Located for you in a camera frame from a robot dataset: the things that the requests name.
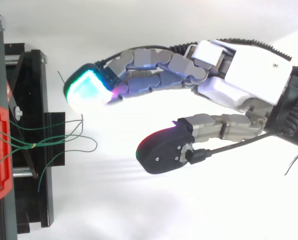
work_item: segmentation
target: white background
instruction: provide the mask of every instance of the white background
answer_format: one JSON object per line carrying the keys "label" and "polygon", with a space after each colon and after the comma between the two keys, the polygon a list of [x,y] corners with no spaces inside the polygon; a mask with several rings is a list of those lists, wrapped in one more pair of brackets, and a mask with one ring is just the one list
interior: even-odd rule
{"label": "white background", "polygon": [[[6,43],[48,56],[49,111],[80,116],[63,83],[78,67],[141,45],[246,38],[298,65],[298,0],[0,0]],[[298,147],[268,138],[161,175],[138,164],[138,143],[171,120],[232,113],[189,90],[156,92],[86,116],[94,153],[66,154],[52,170],[55,222],[24,240],[298,240]],[[67,131],[74,126],[67,125]],[[205,148],[228,144],[219,140]],[[69,149],[91,149],[78,140]]]}

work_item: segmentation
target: robotic hand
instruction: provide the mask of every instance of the robotic hand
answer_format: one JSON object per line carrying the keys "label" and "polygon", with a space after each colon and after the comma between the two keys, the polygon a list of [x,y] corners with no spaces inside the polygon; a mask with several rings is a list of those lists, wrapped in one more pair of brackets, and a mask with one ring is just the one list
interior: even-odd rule
{"label": "robotic hand", "polygon": [[[136,47],[82,66],[67,80],[64,95],[69,104],[78,99],[111,104],[157,90],[191,89],[244,114],[184,117],[145,138],[137,159],[147,172],[159,174],[267,136],[298,145],[298,67],[290,60],[254,40]],[[238,143],[214,150],[192,147],[209,138]]]}

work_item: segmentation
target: green light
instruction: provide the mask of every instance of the green light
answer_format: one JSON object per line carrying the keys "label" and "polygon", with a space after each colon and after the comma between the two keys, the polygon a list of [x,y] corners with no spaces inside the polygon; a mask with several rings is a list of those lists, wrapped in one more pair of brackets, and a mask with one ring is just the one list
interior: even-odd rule
{"label": "green light", "polygon": [[113,93],[107,90],[92,70],[83,73],[71,84],[67,91],[67,101],[70,105],[83,104],[84,100],[108,103]]}

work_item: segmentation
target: metal rod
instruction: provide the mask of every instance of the metal rod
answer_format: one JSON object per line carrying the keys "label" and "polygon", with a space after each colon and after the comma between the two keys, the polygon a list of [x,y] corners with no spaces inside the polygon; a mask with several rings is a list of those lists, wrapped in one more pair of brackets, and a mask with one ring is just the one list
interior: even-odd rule
{"label": "metal rod", "polygon": [[5,65],[12,66],[18,64],[20,55],[6,55],[5,56]]}
{"label": "metal rod", "polygon": [[32,177],[32,176],[33,176],[32,172],[28,166],[13,168],[13,177],[14,178],[27,178],[27,177]]}

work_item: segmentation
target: glowing fingertip sensor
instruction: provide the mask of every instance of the glowing fingertip sensor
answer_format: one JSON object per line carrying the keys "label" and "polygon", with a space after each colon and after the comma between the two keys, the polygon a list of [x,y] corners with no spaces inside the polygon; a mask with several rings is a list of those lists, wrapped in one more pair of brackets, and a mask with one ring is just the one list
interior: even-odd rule
{"label": "glowing fingertip sensor", "polygon": [[79,107],[91,108],[107,104],[113,96],[103,73],[95,64],[86,64],[79,68],[64,85],[64,95],[75,110]]}

